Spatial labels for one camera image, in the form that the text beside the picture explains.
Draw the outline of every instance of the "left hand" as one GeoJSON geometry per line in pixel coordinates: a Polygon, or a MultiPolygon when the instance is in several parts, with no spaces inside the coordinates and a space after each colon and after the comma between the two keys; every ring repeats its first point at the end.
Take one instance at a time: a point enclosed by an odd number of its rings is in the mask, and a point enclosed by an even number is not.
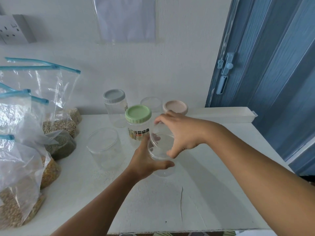
{"type": "Polygon", "coordinates": [[[149,135],[145,136],[140,146],[135,150],[135,153],[126,170],[134,174],[137,180],[142,180],[151,175],[156,170],[165,170],[175,166],[172,161],[157,161],[153,160],[148,152],[149,135]]]}

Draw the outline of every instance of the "white countertop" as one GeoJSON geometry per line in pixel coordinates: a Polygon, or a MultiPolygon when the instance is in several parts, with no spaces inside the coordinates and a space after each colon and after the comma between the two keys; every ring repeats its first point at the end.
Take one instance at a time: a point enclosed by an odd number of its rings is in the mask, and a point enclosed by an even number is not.
{"type": "MultiPolygon", "coordinates": [[[[223,125],[289,169],[251,123],[239,123],[239,118],[238,123],[230,123],[233,117],[231,114],[226,120],[229,123],[223,125]]],[[[134,152],[126,128],[117,128],[126,156],[123,165],[116,171],[104,173],[93,162],[86,141],[93,131],[103,127],[111,127],[107,115],[83,116],[76,138],[77,149],[59,161],[61,175],[45,189],[46,200],[40,211],[27,225],[0,231],[0,236],[51,234],[125,169],[134,152]]],[[[176,173],[169,177],[151,175],[136,184],[108,233],[269,229],[232,174],[207,145],[181,153],[176,167],[176,173]]]]}

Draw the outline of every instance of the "hand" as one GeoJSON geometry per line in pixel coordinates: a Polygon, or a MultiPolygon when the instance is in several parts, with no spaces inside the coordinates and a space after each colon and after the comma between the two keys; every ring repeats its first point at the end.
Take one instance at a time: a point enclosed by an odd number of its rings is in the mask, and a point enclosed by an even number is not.
{"type": "Polygon", "coordinates": [[[148,152],[149,140],[149,135],[142,139],[140,146],[135,150],[135,153],[126,169],[134,174],[138,181],[148,177],[156,170],[165,170],[169,167],[175,166],[172,161],[153,160],[148,152]]]}
{"type": "Polygon", "coordinates": [[[211,121],[186,117],[171,110],[158,116],[154,124],[163,122],[174,135],[174,143],[167,152],[171,158],[176,158],[185,149],[192,149],[201,143],[206,143],[209,126],[216,124],[211,121]]]}

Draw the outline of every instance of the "electrical outlet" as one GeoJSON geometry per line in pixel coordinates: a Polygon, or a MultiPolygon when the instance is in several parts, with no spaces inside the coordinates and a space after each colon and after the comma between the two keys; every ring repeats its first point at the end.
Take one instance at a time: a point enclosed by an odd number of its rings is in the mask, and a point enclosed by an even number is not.
{"type": "Polygon", "coordinates": [[[0,16],[0,44],[15,45],[36,42],[23,15],[0,16]]]}

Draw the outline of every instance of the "white wall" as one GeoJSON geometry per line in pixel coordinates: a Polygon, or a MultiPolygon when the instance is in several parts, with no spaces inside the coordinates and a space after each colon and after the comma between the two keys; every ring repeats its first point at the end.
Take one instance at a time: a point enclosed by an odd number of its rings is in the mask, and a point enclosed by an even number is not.
{"type": "Polygon", "coordinates": [[[0,0],[1,14],[23,14],[37,43],[0,46],[3,57],[42,59],[82,71],[71,100],[81,113],[104,113],[102,95],[126,92],[204,107],[231,0],[156,0],[157,43],[99,41],[92,0],[0,0]]]}

